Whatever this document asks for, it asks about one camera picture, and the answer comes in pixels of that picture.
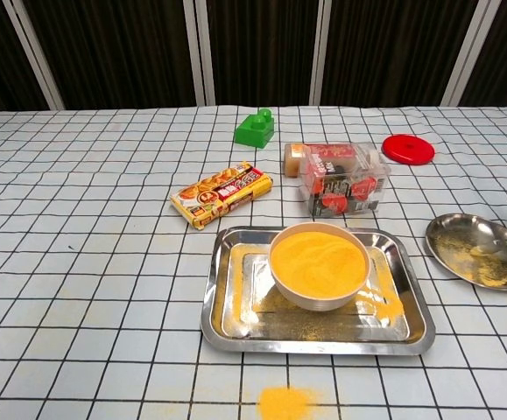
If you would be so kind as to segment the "yellow-orange powder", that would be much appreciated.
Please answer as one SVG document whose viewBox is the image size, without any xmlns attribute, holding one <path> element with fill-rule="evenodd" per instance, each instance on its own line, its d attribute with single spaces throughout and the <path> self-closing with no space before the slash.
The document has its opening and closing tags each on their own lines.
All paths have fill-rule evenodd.
<svg viewBox="0 0 507 420">
<path fill-rule="evenodd" d="M 271 252 L 271 267 L 284 286 L 310 298 L 348 295 L 368 276 L 364 252 L 350 240 L 322 232 L 280 241 Z"/>
</svg>

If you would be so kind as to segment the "white bowl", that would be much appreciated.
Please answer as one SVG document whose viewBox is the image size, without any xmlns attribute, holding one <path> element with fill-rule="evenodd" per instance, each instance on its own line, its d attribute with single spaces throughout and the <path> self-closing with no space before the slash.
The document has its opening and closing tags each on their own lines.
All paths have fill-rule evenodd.
<svg viewBox="0 0 507 420">
<path fill-rule="evenodd" d="M 343 305 L 345 305 L 349 300 L 351 300 L 354 295 L 365 285 L 366 281 L 360 285 L 357 289 L 355 289 L 354 292 L 344 295 L 342 297 L 337 298 L 312 298 L 312 297 L 306 297 L 303 295 L 300 295 L 299 293 L 296 293 L 290 289 L 288 289 L 286 286 L 284 286 L 280 280 L 277 278 L 275 272 L 273 271 L 273 268 L 271 267 L 271 252 L 273 248 L 282 240 L 285 238 L 293 235 L 293 234 L 299 234 L 303 232 L 322 232 L 330 235 L 337 235 L 342 238 L 345 238 L 347 240 L 352 241 L 362 252 L 366 254 L 366 263 L 368 264 L 368 271 L 367 271 L 367 278 L 366 281 L 370 275 L 370 258 L 368 255 L 368 251 L 366 250 L 365 246 L 362 244 L 360 240 L 358 240 L 353 234 L 351 234 L 349 231 L 337 227 L 334 225 L 330 225 L 327 223 L 321 223 L 321 222 L 306 222 L 306 223 L 300 223 L 291 227 L 287 227 L 284 230 L 282 230 L 280 233 L 278 233 L 274 239 L 271 242 L 269 254 L 268 254 L 268 261 L 269 266 L 271 269 L 272 276 L 275 280 L 275 283 L 277 285 L 278 290 L 283 294 L 283 296 L 291 301 L 292 303 L 307 309 L 309 311 L 316 311 L 316 312 L 326 312 L 326 311 L 332 311 L 334 309 L 337 309 Z"/>
</svg>

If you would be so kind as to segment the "orange powder pile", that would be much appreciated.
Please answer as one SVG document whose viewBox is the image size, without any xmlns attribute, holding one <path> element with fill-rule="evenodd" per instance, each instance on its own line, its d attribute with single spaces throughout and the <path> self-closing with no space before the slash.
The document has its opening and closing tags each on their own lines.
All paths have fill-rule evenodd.
<svg viewBox="0 0 507 420">
<path fill-rule="evenodd" d="M 262 420 L 313 420 L 320 399 L 314 389 L 269 387 L 259 395 L 257 412 Z"/>
</svg>

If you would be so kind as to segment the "round steel plate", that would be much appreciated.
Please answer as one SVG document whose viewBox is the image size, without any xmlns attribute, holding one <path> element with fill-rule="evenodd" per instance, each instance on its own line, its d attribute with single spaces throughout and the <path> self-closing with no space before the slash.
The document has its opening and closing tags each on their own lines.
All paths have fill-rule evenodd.
<svg viewBox="0 0 507 420">
<path fill-rule="evenodd" d="M 507 228 L 477 215 L 448 213 L 426 228 L 426 245 L 447 270 L 483 288 L 507 291 Z"/>
</svg>

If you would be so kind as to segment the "red round plastic lid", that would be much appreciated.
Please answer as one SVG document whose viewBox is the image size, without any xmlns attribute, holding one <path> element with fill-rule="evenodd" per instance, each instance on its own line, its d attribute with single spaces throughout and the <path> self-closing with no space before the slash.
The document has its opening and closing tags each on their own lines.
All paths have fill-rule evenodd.
<svg viewBox="0 0 507 420">
<path fill-rule="evenodd" d="M 413 135 L 388 136 L 382 145 L 383 154 L 403 165 L 426 165 L 433 161 L 434 147 L 426 140 Z"/>
</svg>

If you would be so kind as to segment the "clear box with red sachets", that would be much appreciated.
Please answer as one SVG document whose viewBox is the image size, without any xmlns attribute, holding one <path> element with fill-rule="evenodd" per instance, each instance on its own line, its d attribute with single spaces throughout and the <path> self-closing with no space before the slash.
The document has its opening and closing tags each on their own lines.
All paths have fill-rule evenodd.
<svg viewBox="0 0 507 420">
<path fill-rule="evenodd" d="M 314 218 L 375 211 L 390 168 L 370 143 L 310 143 L 299 161 L 299 193 Z"/>
</svg>

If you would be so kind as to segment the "brown drink bottle red label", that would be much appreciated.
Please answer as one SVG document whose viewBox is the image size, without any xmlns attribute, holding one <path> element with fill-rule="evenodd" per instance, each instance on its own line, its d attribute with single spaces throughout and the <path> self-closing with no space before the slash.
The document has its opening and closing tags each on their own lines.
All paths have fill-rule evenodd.
<svg viewBox="0 0 507 420">
<path fill-rule="evenodd" d="M 350 173 L 382 163 L 378 150 L 367 144 L 289 143 L 285 146 L 285 175 L 297 178 L 304 158 L 326 169 L 328 173 L 340 173 L 340 168 Z"/>
</svg>

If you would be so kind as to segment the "green toy building brick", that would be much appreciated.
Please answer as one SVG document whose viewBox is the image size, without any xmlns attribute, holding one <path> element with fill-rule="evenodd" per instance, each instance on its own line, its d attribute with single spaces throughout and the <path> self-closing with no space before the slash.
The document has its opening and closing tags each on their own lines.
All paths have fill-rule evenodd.
<svg viewBox="0 0 507 420">
<path fill-rule="evenodd" d="M 274 117 L 268 108 L 248 115 L 236 128 L 234 141 L 237 144 L 263 149 L 274 134 Z"/>
</svg>

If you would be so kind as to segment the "yellow snack packet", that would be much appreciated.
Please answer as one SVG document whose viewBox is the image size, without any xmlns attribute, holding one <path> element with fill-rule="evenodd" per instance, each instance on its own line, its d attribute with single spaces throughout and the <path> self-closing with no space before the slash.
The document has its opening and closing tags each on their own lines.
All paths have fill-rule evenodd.
<svg viewBox="0 0 507 420">
<path fill-rule="evenodd" d="M 196 229 L 266 193 L 273 181 L 249 162 L 242 162 L 175 192 L 170 200 Z"/>
</svg>

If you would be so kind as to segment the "rectangular steel tray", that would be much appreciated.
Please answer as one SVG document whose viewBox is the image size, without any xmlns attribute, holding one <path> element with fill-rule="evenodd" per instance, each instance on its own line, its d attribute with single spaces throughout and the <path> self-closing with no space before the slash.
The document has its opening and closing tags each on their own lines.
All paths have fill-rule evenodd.
<svg viewBox="0 0 507 420">
<path fill-rule="evenodd" d="M 332 311 L 307 311 L 279 291 L 268 263 L 280 227 L 230 227 L 213 251 L 201 313 L 206 339 L 225 351 L 419 355 L 435 338 L 403 244 L 376 229 L 353 230 L 370 256 L 362 290 Z"/>
</svg>

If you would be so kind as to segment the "white black checked tablecloth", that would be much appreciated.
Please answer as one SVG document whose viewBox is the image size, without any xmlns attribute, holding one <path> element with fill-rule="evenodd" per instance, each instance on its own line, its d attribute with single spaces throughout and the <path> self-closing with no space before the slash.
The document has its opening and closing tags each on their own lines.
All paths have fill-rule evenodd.
<svg viewBox="0 0 507 420">
<path fill-rule="evenodd" d="M 507 227 L 507 108 L 276 108 L 262 150 L 237 106 L 0 112 L 0 420 L 252 420 L 263 389 L 321 393 L 313 419 L 507 420 L 507 292 L 444 270 L 430 220 Z M 431 164 L 393 164 L 348 228 L 401 240 L 436 326 L 414 357 L 226 353 L 201 335 L 217 233 L 306 219 L 290 143 L 413 134 Z M 271 190 L 192 227 L 171 196 L 249 162 Z"/>
</svg>

